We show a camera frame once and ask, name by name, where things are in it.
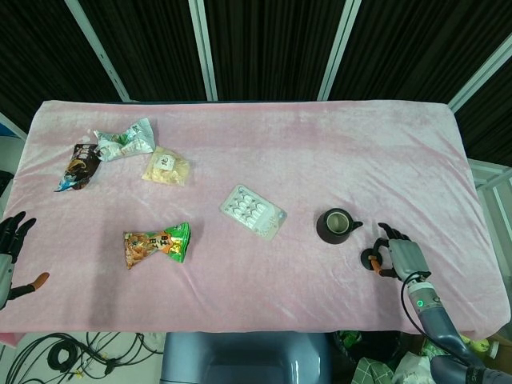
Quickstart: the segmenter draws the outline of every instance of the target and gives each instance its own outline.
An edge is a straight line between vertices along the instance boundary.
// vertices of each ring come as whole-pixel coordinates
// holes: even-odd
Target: snack bag
[[[184,186],[189,177],[189,171],[190,164],[182,156],[172,150],[157,146],[142,178],[153,182]]]
[[[95,130],[94,134],[98,138],[99,158],[104,162],[154,151],[153,130],[147,118],[140,119],[122,134],[108,134],[99,130]]]
[[[125,232],[124,235],[128,269],[157,250],[177,262],[183,262],[190,240],[190,226],[188,222],[182,222],[179,226],[172,226],[160,232]]]
[[[96,147],[96,144],[77,144],[74,146],[70,164],[67,166],[55,192],[62,192],[69,188],[80,190],[89,184],[89,180],[93,177],[100,163],[100,159],[95,152]]]

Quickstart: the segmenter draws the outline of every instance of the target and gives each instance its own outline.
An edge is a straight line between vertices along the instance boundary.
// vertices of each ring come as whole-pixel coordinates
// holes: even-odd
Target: cup
[[[350,232],[362,226],[355,222],[352,216],[341,208],[328,210],[317,220],[318,236],[329,244],[341,244],[350,236]]]

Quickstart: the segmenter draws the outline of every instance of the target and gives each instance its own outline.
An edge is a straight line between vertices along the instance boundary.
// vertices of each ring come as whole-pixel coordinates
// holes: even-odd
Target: robotic arm
[[[483,362],[461,340],[450,316],[441,303],[434,286],[427,281],[431,272],[419,245],[408,236],[401,234],[385,223],[379,223],[388,238],[379,238],[373,248],[361,254],[362,264],[374,270],[379,276],[398,278],[403,294],[407,288],[409,300],[419,318],[419,328],[412,317],[407,317],[418,331],[427,336],[436,346],[448,352],[449,356],[437,356],[430,362],[432,377],[437,384],[512,384],[512,376],[485,368]],[[389,249],[393,268],[380,267],[382,256],[379,249]]]
[[[23,239],[36,222],[36,219],[32,218],[20,225],[24,218],[25,212],[21,212],[13,218],[7,218],[0,223],[0,310],[6,306],[7,300],[14,300],[24,294],[34,292],[50,276],[50,274],[45,272],[40,274],[31,284],[15,288],[11,286],[14,265],[22,250]]]

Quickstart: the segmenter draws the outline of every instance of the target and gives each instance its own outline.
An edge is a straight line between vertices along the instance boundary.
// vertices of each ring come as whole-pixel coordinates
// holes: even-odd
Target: mug handle
[[[357,228],[359,228],[360,226],[362,226],[362,222],[354,222],[352,224],[352,230],[356,230]]]

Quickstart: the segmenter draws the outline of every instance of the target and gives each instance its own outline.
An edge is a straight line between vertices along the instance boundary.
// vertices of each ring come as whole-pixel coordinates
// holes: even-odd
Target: cable
[[[6,350],[6,346],[5,346],[5,345],[3,345],[3,346],[2,346],[2,352],[0,352],[0,361],[1,361],[1,360],[2,360],[2,358],[3,358],[3,353],[4,353],[4,351],[5,351],[5,350]]]
[[[117,332],[112,338],[110,338],[105,343],[105,345],[103,345],[103,346],[101,346],[101,348],[99,348],[99,343],[102,340],[104,340],[106,337],[108,337],[110,334],[111,333],[108,333],[108,334],[102,336],[98,340],[97,348],[94,348],[93,344],[98,339],[100,333],[97,333],[94,336],[92,341],[90,341],[89,334],[87,333],[86,334],[86,343],[80,342],[76,338],[74,338],[68,334],[63,334],[63,333],[48,334],[46,336],[38,338],[38,339],[32,341],[28,346],[26,346],[19,353],[18,356],[16,356],[16,358],[14,359],[13,364],[11,365],[9,372],[7,374],[6,384],[15,384],[16,382],[18,382],[18,383],[20,383],[20,382],[21,383],[27,383],[27,382],[28,383],[30,383],[30,382],[45,383],[44,381],[37,379],[37,378],[28,379],[26,381],[23,381],[23,379],[29,373],[30,369],[36,363],[36,361],[39,360],[40,357],[50,348],[52,350],[50,351],[51,353],[48,356],[49,364],[51,364],[51,366],[53,366],[53,367],[58,367],[60,369],[60,371],[63,371],[63,373],[62,373],[62,375],[52,378],[48,382],[51,382],[53,380],[57,380],[60,378],[60,381],[58,382],[59,384],[66,377],[69,377],[69,378],[72,377],[72,376],[70,376],[70,374],[73,374],[72,369],[76,365],[76,362],[78,362],[78,361],[80,361],[79,369],[81,369],[84,374],[86,374],[87,376],[89,376],[90,378],[93,378],[93,379],[101,379],[101,378],[104,378],[105,376],[107,376],[110,372],[112,372],[112,370],[114,368],[139,364],[140,362],[147,360],[148,358],[150,358],[151,356],[153,356],[154,354],[157,353],[157,351],[151,351],[147,346],[145,346],[144,335],[135,334],[134,341],[132,342],[132,344],[127,352],[125,352],[124,354],[122,354],[121,356],[119,356],[117,358],[105,358],[99,353],[100,350],[105,348],[113,340],[115,340],[117,336],[120,335],[120,333]],[[35,360],[32,361],[32,363],[29,365],[28,369],[25,371],[25,373],[23,374],[21,379],[18,380],[18,376],[20,375],[22,368],[26,364],[29,357],[35,352],[36,348],[38,348],[46,340],[51,340],[51,339],[57,339],[57,341],[53,341],[49,346],[46,346],[46,348],[38,354],[38,356],[35,358]],[[135,354],[131,358],[129,358],[128,360],[123,362],[122,359],[124,359],[128,355],[130,355],[132,353],[132,351],[136,348],[137,341],[139,341],[140,344],[139,344]],[[147,349],[150,352],[150,354],[145,356],[144,358],[140,358],[139,360],[136,360],[143,347],[145,349]],[[71,359],[67,359],[70,361],[65,366],[61,365],[60,361],[58,360],[58,352],[60,352],[60,350],[62,350],[62,349],[65,349],[65,350],[69,349],[68,354],[70,354],[70,355],[73,354],[73,352],[72,352],[73,349],[76,353],[75,356],[71,356],[72,357]],[[83,361],[83,357],[85,354],[87,354],[89,356],[89,361],[86,363],[86,366],[84,366],[84,361]],[[94,375],[90,374],[89,372],[87,372],[86,368],[89,366],[89,364],[92,361],[99,362],[101,365],[103,365],[105,367],[105,374],[102,377],[97,377],[97,376],[94,376]]]
[[[404,291],[406,290],[406,285],[407,283],[412,280],[412,278],[414,276],[421,276],[421,272],[413,272],[412,274],[410,274],[409,276],[407,276],[407,278],[403,281],[403,284],[402,284],[402,288],[400,289],[400,301],[402,302],[402,308],[404,310],[404,312],[406,313],[406,316],[407,318],[409,319],[409,321],[411,322],[411,324],[414,326],[414,328],[416,328],[416,330],[421,334],[423,335],[423,337],[425,337],[427,340],[429,340],[432,344],[434,344],[437,348],[440,348],[441,350],[444,350],[445,352],[447,352],[448,354],[451,354],[452,356],[458,358],[461,362],[463,362],[464,364],[466,364],[467,366],[470,366],[471,364],[468,363],[468,361],[461,357],[459,354],[456,354],[455,352],[453,352],[452,350],[450,350],[449,348],[441,345],[439,342],[435,341],[434,339],[432,339],[431,336],[429,336],[428,334],[425,333],[424,330],[422,330],[418,324],[416,324],[416,322],[413,320],[413,318],[410,316],[410,313],[409,311],[407,310],[407,307],[406,307],[406,302],[404,300]]]
[[[58,356],[63,350],[68,353],[68,356],[66,360],[61,362]],[[73,368],[78,361],[78,348],[72,342],[62,340],[61,342],[58,342],[51,347],[50,352],[48,352],[47,361],[48,366],[52,370],[58,370],[64,374],[65,372],[71,370],[71,368]]]
[[[149,352],[151,352],[151,353],[153,353],[153,354],[163,354],[163,351],[162,351],[162,352],[159,352],[159,351],[157,351],[157,350],[152,350],[151,348],[149,348],[149,347],[146,345],[146,343],[144,342],[144,335],[143,335],[143,334],[140,334],[140,333],[139,333],[139,334],[137,334],[137,335],[139,335],[139,337],[141,337],[141,343],[142,343],[142,346],[143,346],[144,348],[146,348],[146,350],[147,350],[147,351],[149,351]]]

